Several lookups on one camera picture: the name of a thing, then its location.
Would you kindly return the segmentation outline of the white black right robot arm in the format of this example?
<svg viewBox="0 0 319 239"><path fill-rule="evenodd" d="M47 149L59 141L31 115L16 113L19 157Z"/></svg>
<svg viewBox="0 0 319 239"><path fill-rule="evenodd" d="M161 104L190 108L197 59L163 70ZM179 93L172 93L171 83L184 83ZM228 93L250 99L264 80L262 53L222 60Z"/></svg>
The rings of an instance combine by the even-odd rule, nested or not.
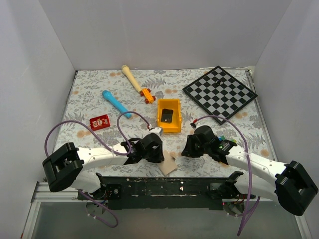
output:
<svg viewBox="0 0 319 239"><path fill-rule="evenodd" d="M279 203L295 216L302 216L319 191L300 163L291 161L287 164L247 154L236 143L219 140L207 125L188 135L182 156L199 158L205 154L217 162L239 168L223 184L211 190L213 198L252 194Z"/></svg>

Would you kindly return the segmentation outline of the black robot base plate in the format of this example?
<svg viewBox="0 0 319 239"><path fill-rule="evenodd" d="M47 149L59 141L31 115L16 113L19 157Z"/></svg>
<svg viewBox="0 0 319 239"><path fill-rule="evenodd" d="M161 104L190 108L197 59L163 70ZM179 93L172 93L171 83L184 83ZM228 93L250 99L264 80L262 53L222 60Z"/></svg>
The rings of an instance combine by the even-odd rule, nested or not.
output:
<svg viewBox="0 0 319 239"><path fill-rule="evenodd" d="M197 209L222 210L224 200L242 204L247 198L235 188L240 176L229 177L103 177L101 188L90 196L106 203L110 210Z"/></svg>

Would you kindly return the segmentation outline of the yellow plastic bin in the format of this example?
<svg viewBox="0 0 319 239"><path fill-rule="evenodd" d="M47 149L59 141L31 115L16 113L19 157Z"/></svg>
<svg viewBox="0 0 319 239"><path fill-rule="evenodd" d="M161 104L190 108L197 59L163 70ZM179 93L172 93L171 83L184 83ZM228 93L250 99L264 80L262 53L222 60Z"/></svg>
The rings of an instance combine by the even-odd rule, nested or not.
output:
<svg viewBox="0 0 319 239"><path fill-rule="evenodd" d="M164 133L181 132L181 107L179 99L158 99L157 126Z"/></svg>

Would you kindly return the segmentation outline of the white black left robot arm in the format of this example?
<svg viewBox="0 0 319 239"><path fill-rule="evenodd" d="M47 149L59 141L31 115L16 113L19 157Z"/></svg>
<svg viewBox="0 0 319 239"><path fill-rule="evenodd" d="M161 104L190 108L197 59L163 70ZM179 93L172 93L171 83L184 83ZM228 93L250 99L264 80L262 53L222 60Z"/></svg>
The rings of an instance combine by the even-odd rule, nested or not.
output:
<svg viewBox="0 0 319 239"><path fill-rule="evenodd" d="M60 192L72 187L85 190L95 199L101 199L105 196L106 187L91 169L136 164L143 159L151 163L162 163L164 155L161 135L161 128L156 127L142 139L130 139L132 151L128 155L118 154L129 150L126 142L112 146L111 150L104 147L77 148L72 142L66 143L42 163L49 189L51 192Z"/></svg>

